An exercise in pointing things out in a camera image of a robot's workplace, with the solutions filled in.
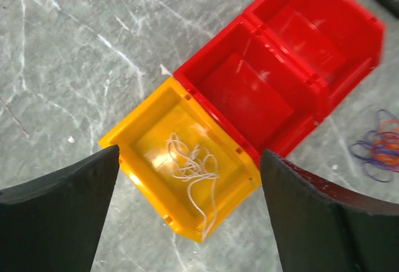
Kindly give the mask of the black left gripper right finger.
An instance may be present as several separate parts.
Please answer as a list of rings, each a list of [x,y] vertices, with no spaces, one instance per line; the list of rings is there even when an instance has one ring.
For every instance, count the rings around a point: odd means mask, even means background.
[[[265,150],[260,173],[283,271],[398,271],[398,204]]]

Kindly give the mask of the red plastic bin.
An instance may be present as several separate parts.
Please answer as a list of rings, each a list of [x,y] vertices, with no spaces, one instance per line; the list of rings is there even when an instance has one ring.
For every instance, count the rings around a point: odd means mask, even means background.
[[[267,149],[289,155],[328,107],[318,78],[243,16],[174,76],[255,163]]]
[[[317,79],[330,109],[380,63],[385,27],[356,0],[255,0],[243,14]]]

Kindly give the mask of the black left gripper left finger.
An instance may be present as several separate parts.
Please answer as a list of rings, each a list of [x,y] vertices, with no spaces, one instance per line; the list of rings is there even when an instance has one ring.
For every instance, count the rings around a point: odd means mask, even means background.
[[[90,271],[119,171],[112,145],[1,190],[1,271]]]

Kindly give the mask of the yellow plastic bin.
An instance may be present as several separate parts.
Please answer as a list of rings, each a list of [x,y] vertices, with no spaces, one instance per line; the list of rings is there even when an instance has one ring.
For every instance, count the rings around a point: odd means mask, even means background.
[[[120,168],[177,234],[201,243],[261,184],[252,158],[173,77],[110,130]]]

